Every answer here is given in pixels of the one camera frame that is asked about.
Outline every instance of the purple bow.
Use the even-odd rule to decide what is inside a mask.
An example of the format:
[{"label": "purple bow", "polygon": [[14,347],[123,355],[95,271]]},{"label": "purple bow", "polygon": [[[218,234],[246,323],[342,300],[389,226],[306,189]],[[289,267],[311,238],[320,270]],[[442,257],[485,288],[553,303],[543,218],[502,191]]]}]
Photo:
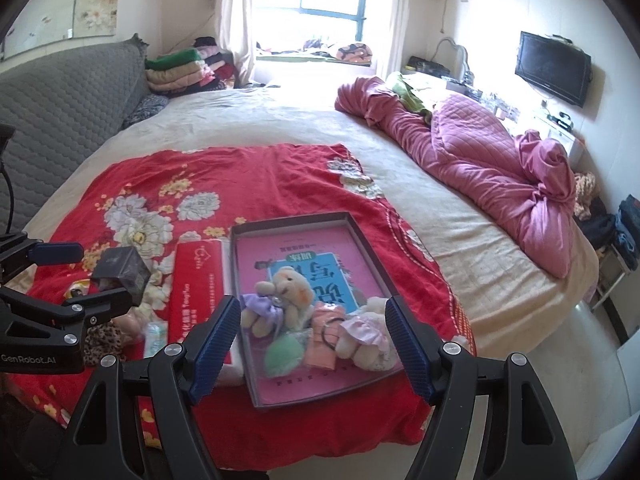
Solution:
[{"label": "purple bow", "polygon": [[284,311],[273,304],[269,296],[258,296],[257,294],[243,294],[242,302],[244,307],[255,312],[260,317],[265,317],[276,327],[275,336],[278,335],[284,321]]}]

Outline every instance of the red floral blanket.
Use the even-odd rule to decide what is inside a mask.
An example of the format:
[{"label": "red floral blanket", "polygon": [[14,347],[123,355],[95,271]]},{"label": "red floral blanket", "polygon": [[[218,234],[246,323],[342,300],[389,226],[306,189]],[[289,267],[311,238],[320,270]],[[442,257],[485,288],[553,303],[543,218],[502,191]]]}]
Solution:
[{"label": "red floral blanket", "polygon": [[[61,303],[105,248],[133,245],[153,269],[140,309],[166,319],[178,241],[226,237],[246,221],[329,211],[353,215],[418,319],[447,340],[466,338],[475,351],[468,320],[438,265],[342,145],[166,151],[114,164],[52,237],[82,243],[84,259],[39,268],[30,294]],[[140,346],[129,348],[128,358],[141,356]],[[12,375],[12,381],[24,402],[65,425],[90,373]],[[146,444],[160,446],[149,399],[141,399],[140,410]],[[416,444],[429,407],[399,373],[329,399],[266,411],[252,406],[245,386],[217,388],[194,412],[219,467],[268,470],[380,442]]]}]

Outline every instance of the window frame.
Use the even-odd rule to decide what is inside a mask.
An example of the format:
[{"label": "window frame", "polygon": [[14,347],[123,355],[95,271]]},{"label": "window frame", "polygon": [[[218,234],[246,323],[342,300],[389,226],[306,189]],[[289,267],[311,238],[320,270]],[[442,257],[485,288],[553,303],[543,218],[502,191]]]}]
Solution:
[{"label": "window frame", "polygon": [[302,6],[302,0],[297,7],[260,7],[261,9],[275,10],[295,10],[299,14],[312,14],[313,16],[326,16],[328,18],[340,18],[342,20],[351,20],[356,22],[356,38],[355,41],[362,41],[362,30],[364,21],[366,20],[364,13],[367,0],[358,0],[358,11],[356,14],[347,14],[345,12],[335,12],[334,10],[307,9]]}]

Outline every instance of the blue book cover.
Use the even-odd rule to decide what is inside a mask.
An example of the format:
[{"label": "blue book cover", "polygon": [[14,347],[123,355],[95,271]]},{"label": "blue book cover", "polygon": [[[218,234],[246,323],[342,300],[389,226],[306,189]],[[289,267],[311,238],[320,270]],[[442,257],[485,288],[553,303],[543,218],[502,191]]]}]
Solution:
[{"label": "blue book cover", "polygon": [[293,267],[308,279],[316,301],[341,304],[347,313],[358,308],[351,287],[340,270],[333,253],[313,251],[290,254],[287,260],[277,260],[269,267],[270,279],[281,267]]}]

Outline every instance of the headboard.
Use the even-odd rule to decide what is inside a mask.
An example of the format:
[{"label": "headboard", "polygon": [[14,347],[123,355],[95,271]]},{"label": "headboard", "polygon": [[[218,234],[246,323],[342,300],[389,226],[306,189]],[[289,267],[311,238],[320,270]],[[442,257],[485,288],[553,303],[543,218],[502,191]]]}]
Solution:
[{"label": "headboard", "polygon": [[[2,156],[15,193],[14,230],[22,229],[74,170],[149,93],[146,43],[65,50],[0,74],[0,123],[14,126]],[[0,182],[0,226],[9,197]]]}]

